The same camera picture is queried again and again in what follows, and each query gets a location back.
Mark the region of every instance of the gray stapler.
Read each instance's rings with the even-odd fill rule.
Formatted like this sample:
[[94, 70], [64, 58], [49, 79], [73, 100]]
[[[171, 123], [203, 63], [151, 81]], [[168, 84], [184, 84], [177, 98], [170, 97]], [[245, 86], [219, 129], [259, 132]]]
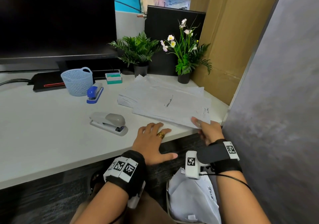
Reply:
[[91, 114], [90, 119], [90, 125], [109, 131], [118, 136], [124, 136], [129, 130], [125, 126], [124, 117], [119, 114], [94, 112]]

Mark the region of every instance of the blue plastic basket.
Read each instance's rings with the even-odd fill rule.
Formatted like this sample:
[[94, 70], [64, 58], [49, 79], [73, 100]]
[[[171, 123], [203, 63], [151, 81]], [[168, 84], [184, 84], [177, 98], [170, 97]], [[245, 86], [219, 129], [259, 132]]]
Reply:
[[74, 96], [86, 95], [87, 90], [93, 85], [92, 71], [88, 67], [67, 70], [61, 74], [61, 78], [70, 95]]

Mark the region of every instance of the gray carpet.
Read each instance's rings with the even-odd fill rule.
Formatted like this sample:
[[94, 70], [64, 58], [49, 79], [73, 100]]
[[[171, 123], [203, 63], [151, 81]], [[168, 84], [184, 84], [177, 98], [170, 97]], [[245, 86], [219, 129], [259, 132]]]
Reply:
[[[161, 153], [178, 158], [148, 167], [146, 191], [165, 209], [166, 182], [185, 165], [187, 150], [204, 146], [197, 134], [163, 143]], [[92, 174], [111, 164], [105, 160], [0, 190], [1, 224], [68, 224], [90, 193]]]

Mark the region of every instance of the potted plant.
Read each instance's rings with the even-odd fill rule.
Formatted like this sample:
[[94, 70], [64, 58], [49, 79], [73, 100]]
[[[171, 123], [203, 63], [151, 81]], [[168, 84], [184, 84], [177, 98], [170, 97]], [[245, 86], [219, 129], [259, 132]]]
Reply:
[[151, 57], [160, 50], [158, 43], [158, 40], [152, 41], [145, 32], [141, 32], [136, 37], [125, 36], [116, 42], [111, 42], [110, 45], [124, 51], [124, 54], [118, 58], [127, 63], [127, 66], [134, 65], [135, 77], [138, 75], [144, 77], [147, 75], [149, 62], [152, 61]]
[[177, 41], [173, 35], [169, 35], [167, 40], [161, 40], [163, 50], [167, 52], [169, 49], [175, 54], [177, 59], [176, 72], [178, 74], [178, 82], [187, 84], [189, 82], [190, 73], [199, 65], [207, 67], [210, 74], [212, 66], [209, 59], [203, 59], [209, 44], [198, 45], [198, 40], [193, 39], [196, 27], [187, 28], [187, 19], [181, 21], [181, 36]]

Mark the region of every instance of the white desk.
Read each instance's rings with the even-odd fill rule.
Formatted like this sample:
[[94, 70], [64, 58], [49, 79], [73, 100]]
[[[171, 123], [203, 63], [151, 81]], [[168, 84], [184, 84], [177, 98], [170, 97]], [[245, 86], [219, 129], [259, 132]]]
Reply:
[[[167, 82], [177, 77], [158, 76]], [[117, 104], [119, 91], [134, 80], [123, 76], [123, 83], [107, 85], [96, 104], [87, 104], [86, 96], [71, 96], [66, 89], [34, 93], [31, 85], [0, 91], [0, 189], [56, 174], [122, 154], [130, 149], [141, 126], [158, 122], [132, 114], [131, 108]], [[185, 87], [195, 86], [190, 81]], [[228, 105], [211, 94], [211, 120], [222, 122]], [[89, 125], [95, 111], [124, 116], [128, 133], [117, 136]], [[164, 122], [171, 128], [163, 142], [196, 133], [196, 129]]]

